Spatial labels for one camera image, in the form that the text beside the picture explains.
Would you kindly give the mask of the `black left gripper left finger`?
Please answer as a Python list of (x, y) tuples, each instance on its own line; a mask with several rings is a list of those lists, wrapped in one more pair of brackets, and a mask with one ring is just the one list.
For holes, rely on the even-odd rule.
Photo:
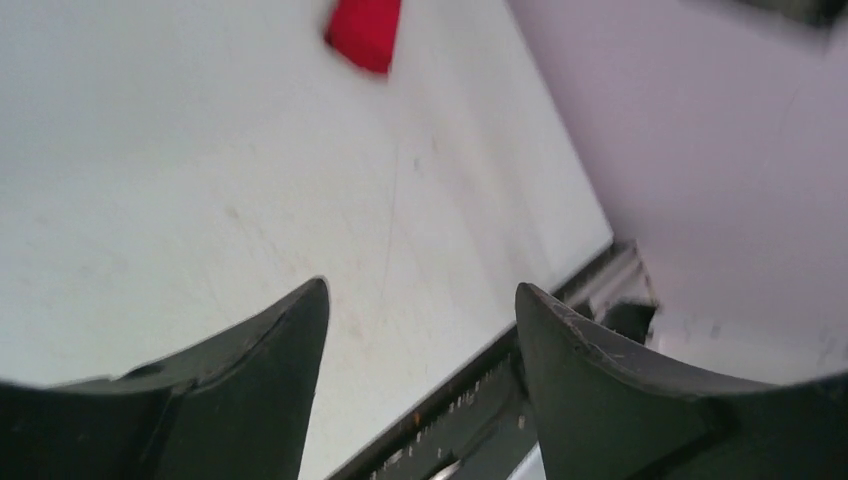
[(116, 379), (1, 386), (5, 479), (295, 479), (324, 352), (328, 286)]

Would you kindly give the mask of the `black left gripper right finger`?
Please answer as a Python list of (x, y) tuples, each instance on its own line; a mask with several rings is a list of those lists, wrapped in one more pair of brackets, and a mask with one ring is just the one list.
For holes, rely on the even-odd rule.
[(664, 356), (520, 284), (515, 311), (550, 479), (843, 479), (847, 377), (785, 386)]

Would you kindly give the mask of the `red cloth napkin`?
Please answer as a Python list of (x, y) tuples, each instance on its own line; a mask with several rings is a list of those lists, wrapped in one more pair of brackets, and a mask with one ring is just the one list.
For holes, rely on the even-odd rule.
[(324, 29), (325, 43), (354, 66), (389, 74), (400, 24), (401, 0), (340, 0)]

